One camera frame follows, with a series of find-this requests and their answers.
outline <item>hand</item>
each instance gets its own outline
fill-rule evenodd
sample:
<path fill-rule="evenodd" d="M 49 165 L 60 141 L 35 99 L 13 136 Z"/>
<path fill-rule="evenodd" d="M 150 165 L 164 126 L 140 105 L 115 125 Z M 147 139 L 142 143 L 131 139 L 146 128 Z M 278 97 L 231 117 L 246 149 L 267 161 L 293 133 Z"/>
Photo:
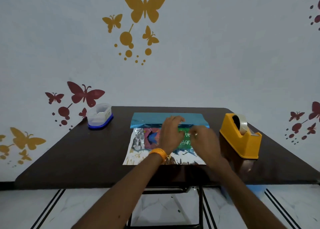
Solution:
<path fill-rule="evenodd" d="M 185 122 L 185 119 L 181 116 L 171 116 L 166 118 L 161 127 L 159 148 L 164 150 L 167 155 L 170 155 L 178 145 L 183 141 L 184 131 L 178 131 L 178 125 L 181 122 Z"/>
<path fill-rule="evenodd" d="M 192 126 L 189 130 L 191 146 L 200 158 L 215 169 L 224 160 L 217 135 L 206 126 Z"/>

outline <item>blue foil paper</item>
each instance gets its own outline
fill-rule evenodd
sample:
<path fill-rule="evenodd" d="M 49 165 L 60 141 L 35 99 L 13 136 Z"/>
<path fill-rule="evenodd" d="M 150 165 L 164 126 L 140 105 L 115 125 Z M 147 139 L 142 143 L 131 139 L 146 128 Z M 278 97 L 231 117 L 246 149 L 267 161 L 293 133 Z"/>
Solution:
<path fill-rule="evenodd" d="M 178 126 L 179 128 L 191 128 L 193 125 L 204 125 L 209 128 L 208 122 L 200 113 L 134 113 L 130 128 L 161 128 L 166 118 L 178 115 L 186 120 Z"/>

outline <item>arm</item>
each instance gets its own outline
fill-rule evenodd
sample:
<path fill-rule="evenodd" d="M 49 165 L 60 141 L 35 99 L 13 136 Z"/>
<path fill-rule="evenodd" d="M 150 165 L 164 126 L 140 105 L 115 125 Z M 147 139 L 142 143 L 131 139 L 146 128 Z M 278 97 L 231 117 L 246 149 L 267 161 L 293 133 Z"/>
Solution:
<path fill-rule="evenodd" d="M 286 227 L 252 193 L 232 171 L 228 161 L 221 156 L 220 144 L 213 130 L 205 126 L 190 129 L 191 146 L 204 162 L 218 175 L 228 191 L 248 229 Z"/>
<path fill-rule="evenodd" d="M 162 125 L 159 148 L 170 154 L 178 147 L 184 132 L 178 124 L 184 118 L 170 117 Z M 163 163 L 159 154 L 148 155 L 123 179 L 110 188 L 72 227 L 72 229 L 122 229 L 151 177 Z"/>

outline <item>left hand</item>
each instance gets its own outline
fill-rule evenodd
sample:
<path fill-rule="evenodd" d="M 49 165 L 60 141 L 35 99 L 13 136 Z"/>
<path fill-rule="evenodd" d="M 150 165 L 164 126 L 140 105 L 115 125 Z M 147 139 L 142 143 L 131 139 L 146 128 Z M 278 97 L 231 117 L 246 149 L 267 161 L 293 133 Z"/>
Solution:
<path fill-rule="evenodd" d="M 170 155 L 183 141 L 185 132 L 178 131 L 178 125 L 181 122 L 185 122 L 183 117 L 171 116 L 166 118 L 162 124 L 158 147 L 164 150 L 167 155 Z"/>

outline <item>orange thread bracelet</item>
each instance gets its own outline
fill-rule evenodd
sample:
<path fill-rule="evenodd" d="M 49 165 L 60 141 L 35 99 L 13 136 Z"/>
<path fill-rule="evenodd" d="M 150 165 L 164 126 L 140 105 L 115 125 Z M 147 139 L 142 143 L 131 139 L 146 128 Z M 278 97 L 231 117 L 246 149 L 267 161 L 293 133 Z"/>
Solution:
<path fill-rule="evenodd" d="M 164 150 L 162 150 L 161 148 L 155 148 L 155 149 L 151 150 L 149 154 L 152 154 L 152 153 L 157 153 L 157 154 L 161 155 L 163 162 L 166 161 L 166 158 L 168 156 L 167 153 Z"/>

